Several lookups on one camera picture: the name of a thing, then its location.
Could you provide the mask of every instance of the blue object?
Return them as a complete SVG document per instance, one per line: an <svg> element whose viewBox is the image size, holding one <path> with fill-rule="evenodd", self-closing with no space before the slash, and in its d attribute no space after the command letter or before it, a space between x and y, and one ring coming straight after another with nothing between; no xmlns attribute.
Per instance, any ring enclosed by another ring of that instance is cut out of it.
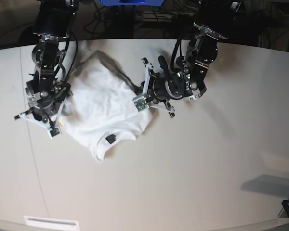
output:
<svg viewBox="0 0 289 231"><path fill-rule="evenodd" d="M105 6L161 6L164 0L99 0Z"/></svg>

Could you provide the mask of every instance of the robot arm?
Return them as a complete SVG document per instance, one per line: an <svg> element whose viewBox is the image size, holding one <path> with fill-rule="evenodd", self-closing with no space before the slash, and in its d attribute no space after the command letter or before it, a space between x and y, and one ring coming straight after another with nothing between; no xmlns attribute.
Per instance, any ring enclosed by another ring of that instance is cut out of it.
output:
<svg viewBox="0 0 289 231"><path fill-rule="evenodd" d="M78 0L42 0L33 28L41 35L39 44L32 51L35 63L33 80L27 82L26 94L30 109L15 116L24 118L46 128L51 137L60 133L58 120L64 100L70 94L70 84L62 64L69 46L71 26ZM59 38L68 38L64 50L59 50ZM57 77L59 69L62 75Z"/></svg>
<svg viewBox="0 0 289 231"><path fill-rule="evenodd" d="M207 91L204 83L209 65L217 57L217 43L221 39L229 37L235 14L240 6L239 2L225 2L220 0L203 0L194 24L187 27L179 35L171 58L170 69L163 56L159 57L159 63L163 73L154 73L149 67L150 79L143 86L149 85L148 90L134 98L134 104L138 111L148 107L165 109L171 118L174 117L174 108L169 100L196 100ZM186 56L182 56L181 42L185 33L194 34L187 47ZM146 67L151 64L144 59Z"/></svg>
<svg viewBox="0 0 289 231"><path fill-rule="evenodd" d="M33 80L27 82L26 93L30 109L15 116L46 128L50 137L60 134L58 120L66 97L70 92L70 71L62 64L69 46L59 50L59 38L69 38L71 26L83 0L39 0L40 9L34 33L41 35L39 44L32 52L35 63ZM204 83L210 63L217 57L217 43L229 36L232 22L240 3L225 0L203 0L194 24L180 34L171 59L170 69L163 56L158 58L163 73L155 73L153 66L144 58L146 78L137 88L138 96L133 102L138 111L154 107L175 116L169 100L195 100L203 96L207 88ZM186 56L182 56L182 38L185 33L194 34L188 44ZM175 58L180 49L180 56ZM59 69L62 75L57 77Z"/></svg>

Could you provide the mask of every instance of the white vent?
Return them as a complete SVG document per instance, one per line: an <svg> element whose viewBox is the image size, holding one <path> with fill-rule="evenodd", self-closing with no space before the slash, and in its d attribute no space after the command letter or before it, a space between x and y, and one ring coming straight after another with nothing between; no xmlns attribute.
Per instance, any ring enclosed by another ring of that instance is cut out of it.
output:
<svg viewBox="0 0 289 231"><path fill-rule="evenodd" d="M62 231L80 231L78 221L74 220L57 220L31 216L24 216L24 218L27 226Z"/></svg>

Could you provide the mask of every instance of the white table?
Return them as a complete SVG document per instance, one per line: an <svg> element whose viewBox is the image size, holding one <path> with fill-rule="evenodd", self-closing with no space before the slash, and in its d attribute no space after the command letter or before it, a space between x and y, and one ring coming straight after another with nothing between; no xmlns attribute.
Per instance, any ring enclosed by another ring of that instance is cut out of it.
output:
<svg viewBox="0 0 289 231"><path fill-rule="evenodd" d="M158 70L158 56L169 58L174 44L86 41L79 53L85 60L100 49L140 83L140 59ZM32 78L32 49L0 51L0 219L78 220L82 231L209 231L277 218L280 190L289 189L289 53L219 44L204 97L172 102L174 119L156 112L139 140L120 143L98 164L64 130L50 140L42 128L13 121L24 109L21 76L23 85Z"/></svg>

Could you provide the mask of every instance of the black tag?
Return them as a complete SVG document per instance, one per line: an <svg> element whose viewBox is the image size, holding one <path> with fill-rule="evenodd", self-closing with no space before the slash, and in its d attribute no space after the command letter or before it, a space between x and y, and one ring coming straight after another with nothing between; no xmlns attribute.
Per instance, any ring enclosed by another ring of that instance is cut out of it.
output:
<svg viewBox="0 0 289 231"><path fill-rule="evenodd" d="M108 143L112 144L116 141L116 136L115 135L107 136L106 140L108 141Z"/></svg>

